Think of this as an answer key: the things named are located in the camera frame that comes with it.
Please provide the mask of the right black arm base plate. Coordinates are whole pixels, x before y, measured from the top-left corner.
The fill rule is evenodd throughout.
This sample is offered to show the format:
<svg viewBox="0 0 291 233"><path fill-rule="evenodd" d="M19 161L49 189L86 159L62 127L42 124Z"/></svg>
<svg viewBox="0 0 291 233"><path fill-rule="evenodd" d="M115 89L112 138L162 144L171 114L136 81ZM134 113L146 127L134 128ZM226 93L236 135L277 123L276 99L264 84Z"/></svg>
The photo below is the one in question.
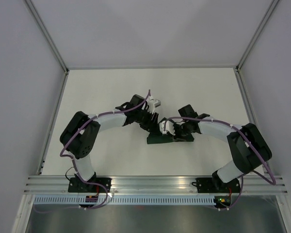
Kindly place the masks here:
<svg viewBox="0 0 291 233"><path fill-rule="evenodd" d="M237 179L233 179L228 183L216 183L212 178L196 178L192 185L197 188L198 193L223 193L223 194L235 194L239 193L241 189L240 182Z"/></svg>

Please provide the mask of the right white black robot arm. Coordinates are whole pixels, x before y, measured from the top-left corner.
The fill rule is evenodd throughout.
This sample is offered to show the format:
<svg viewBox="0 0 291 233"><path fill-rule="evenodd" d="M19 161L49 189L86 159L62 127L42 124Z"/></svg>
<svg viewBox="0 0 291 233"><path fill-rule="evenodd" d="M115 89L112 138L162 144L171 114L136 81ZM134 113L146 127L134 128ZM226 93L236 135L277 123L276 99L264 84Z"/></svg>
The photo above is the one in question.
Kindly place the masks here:
<svg viewBox="0 0 291 233"><path fill-rule="evenodd" d="M235 125L209 114L199 115L189 104L178 112L178 118L183 123L173 124L175 136L187 137L198 133L215 137L229 146L232 160L213 172L211 185L214 190L222 192L228 188L230 181L251 172L271 185L276 184L274 174L267 164L272 152L255 124Z"/></svg>

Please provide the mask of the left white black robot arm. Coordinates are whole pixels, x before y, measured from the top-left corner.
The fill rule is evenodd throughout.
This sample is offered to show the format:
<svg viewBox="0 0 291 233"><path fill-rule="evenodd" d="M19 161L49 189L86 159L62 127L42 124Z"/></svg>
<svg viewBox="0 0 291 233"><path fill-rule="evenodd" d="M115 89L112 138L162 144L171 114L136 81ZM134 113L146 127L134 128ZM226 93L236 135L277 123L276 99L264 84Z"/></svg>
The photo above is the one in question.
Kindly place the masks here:
<svg viewBox="0 0 291 233"><path fill-rule="evenodd" d="M70 158L75 170L74 177L69 179L68 192L108 192L111 180L97 177L90 158L97 135L132 123L138 123L150 134L161 134L159 115L155 111L160 105L160 100L153 98L151 94L147 94L145 98L135 94L129 102L109 112L96 115L76 112L60 136L60 143L63 145L60 157Z"/></svg>

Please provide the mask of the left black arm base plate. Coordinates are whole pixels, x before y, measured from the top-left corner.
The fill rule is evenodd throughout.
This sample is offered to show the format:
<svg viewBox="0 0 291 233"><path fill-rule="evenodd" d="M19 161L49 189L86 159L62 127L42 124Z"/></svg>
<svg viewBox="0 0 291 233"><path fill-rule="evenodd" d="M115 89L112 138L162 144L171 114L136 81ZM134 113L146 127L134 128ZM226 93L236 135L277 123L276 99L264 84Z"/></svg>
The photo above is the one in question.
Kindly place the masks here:
<svg viewBox="0 0 291 233"><path fill-rule="evenodd" d="M93 180L89 180L90 183L98 183L99 185L86 184L82 182L78 177L73 177L69 181L68 193L106 193L104 186L107 191L110 191L112 186L112 179L107 177L98 177Z"/></svg>

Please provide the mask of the dark green cloth napkin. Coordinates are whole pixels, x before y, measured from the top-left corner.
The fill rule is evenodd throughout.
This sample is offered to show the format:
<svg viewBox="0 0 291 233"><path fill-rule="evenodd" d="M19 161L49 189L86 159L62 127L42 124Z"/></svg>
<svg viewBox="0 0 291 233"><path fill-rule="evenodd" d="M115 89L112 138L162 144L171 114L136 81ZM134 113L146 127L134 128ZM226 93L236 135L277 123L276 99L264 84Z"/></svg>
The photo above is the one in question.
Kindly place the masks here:
<svg viewBox="0 0 291 233"><path fill-rule="evenodd" d="M176 143L176 142L194 142L194 137L189 135L179 135L179 134L162 134L162 133L149 133L146 142L148 145L151 144L166 144L166 143Z"/></svg>

